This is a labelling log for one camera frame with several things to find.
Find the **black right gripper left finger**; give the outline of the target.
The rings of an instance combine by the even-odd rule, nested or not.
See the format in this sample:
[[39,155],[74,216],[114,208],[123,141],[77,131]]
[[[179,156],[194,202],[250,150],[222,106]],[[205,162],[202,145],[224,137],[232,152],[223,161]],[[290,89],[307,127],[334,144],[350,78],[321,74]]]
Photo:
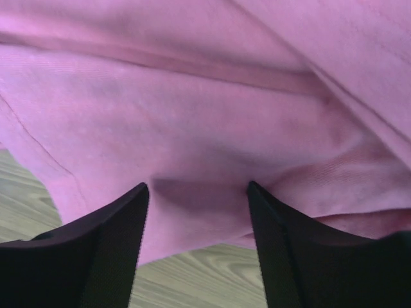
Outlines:
[[140,183],[64,226],[1,243],[1,307],[128,307],[148,200]]

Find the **pink t shirt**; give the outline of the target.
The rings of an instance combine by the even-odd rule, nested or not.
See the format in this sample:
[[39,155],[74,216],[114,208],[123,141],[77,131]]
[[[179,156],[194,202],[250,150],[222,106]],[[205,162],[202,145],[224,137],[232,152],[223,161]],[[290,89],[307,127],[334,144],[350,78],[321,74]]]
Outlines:
[[140,182],[139,262],[253,247],[247,184],[410,228],[409,1],[2,1],[1,145],[63,223]]

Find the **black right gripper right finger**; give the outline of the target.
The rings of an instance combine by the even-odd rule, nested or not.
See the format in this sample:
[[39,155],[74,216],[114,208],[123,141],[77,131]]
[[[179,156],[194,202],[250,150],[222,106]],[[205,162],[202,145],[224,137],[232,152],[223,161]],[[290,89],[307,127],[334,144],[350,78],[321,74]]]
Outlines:
[[247,188],[270,308],[409,307],[410,232],[368,239],[324,225],[256,182]]

